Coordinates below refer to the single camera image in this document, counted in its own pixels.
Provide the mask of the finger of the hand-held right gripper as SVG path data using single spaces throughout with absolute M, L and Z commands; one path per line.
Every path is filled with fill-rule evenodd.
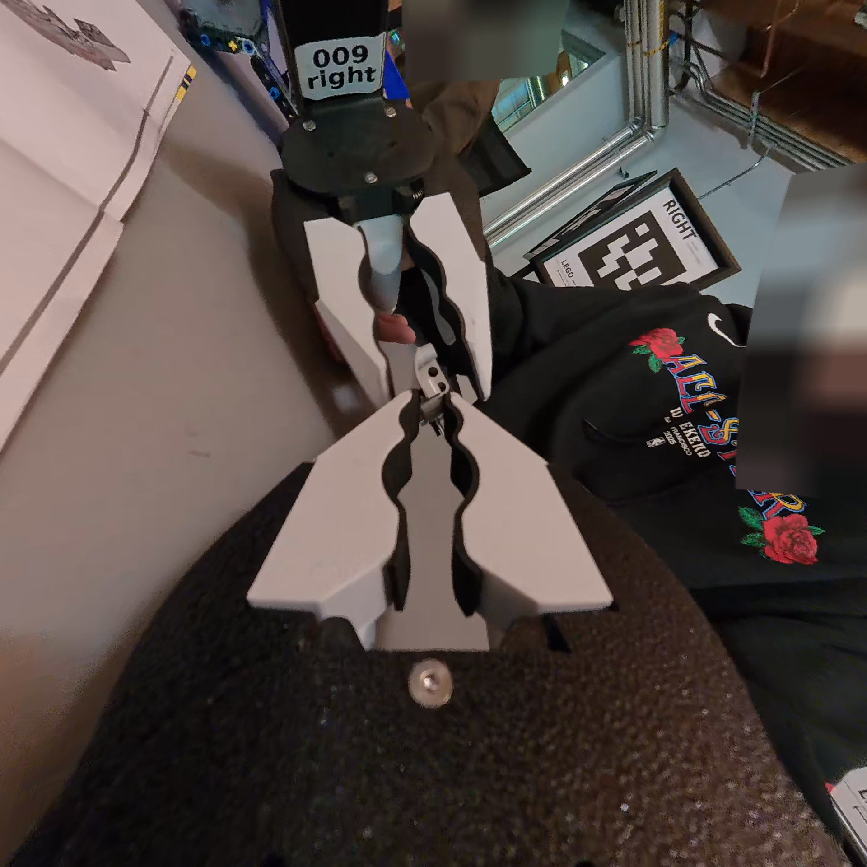
M 447 372 L 466 376 L 486 400 L 493 346 L 485 262 L 449 193 L 420 202 L 409 219 L 406 246 L 422 274 L 421 287 L 405 299 L 406 311 Z
M 360 388 L 381 408 L 394 398 L 394 388 L 374 335 L 376 314 L 361 286 L 367 256 L 363 234 L 338 219 L 307 221 L 304 232 L 317 285 L 317 312 Z

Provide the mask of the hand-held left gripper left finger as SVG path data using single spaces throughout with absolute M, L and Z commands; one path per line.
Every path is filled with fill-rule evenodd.
M 316 458 L 247 592 L 253 608 L 345 621 L 374 647 L 378 621 L 406 601 L 399 494 L 415 438 L 416 391 L 407 389 Z

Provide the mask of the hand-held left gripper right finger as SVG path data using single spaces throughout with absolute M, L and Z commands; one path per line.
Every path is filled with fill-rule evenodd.
M 612 592 L 548 463 L 461 396 L 446 397 L 454 516 L 452 588 L 490 649 L 517 621 L 603 611 Z

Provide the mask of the grey toy beam assembly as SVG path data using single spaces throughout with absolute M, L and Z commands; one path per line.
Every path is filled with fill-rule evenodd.
M 416 347 L 415 377 L 420 391 L 420 424 L 432 428 L 436 435 L 444 433 L 444 399 L 451 392 L 446 373 L 439 365 L 435 346 L 428 342 Z

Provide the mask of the grey desk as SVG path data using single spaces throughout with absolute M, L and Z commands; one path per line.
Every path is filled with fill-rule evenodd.
M 276 244 L 276 146 L 197 70 L 2 455 L 2 865 L 179 579 L 369 410 Z

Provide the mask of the black printed hoodie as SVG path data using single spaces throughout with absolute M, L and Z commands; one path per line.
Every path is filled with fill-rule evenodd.
M 569 471 L 689 591 L 865 578 L 864 485 L 829 499 L 735 486 L 752 308 L 688 284 L 507 277 L 523 339 L 483 411 Z

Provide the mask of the framed black white sign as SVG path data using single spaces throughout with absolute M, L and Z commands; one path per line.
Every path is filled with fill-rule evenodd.
M 689 284 L 703 290 L 741 271 L 677 168 L 613 186 L 525 259 L 517 276 L 560 288 Z

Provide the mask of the dark pants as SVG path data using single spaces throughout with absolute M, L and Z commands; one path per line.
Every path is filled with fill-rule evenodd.
M 818 818 L 843 825 L 827 786 L 866 757 L 866 581 L 693 591 L 743 678 L 768 738 Z

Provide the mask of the white instruction booklet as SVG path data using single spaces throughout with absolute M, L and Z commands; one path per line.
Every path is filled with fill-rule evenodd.
M 1 444 L 80 317 L 195 78 L 138 2 L 1 3 Z

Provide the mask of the white red card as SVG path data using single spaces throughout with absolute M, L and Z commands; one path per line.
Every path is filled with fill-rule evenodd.
M 853 768 L 837 783 L 825 783 L 844 840 L 858 864 L 866 865 L 866 767 Z

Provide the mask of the toy vehicle frame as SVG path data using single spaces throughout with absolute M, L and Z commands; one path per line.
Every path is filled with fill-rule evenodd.
M 298 98 L 278 35 L 276 2 L 182 1 L 179 30 L 190 46 L 220 65 L 248 103 L 268 99 L 286 128 L 298 117 Z

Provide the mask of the grey wall pipes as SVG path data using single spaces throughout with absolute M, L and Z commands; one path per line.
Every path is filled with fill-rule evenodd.
M 570 196 L 620 168 L 667 126 L 669 6 L 666 1 L 628 1 L 625 68 L 628 122 L 595 151 L 485 226 L 490 247 L 504 244 Z

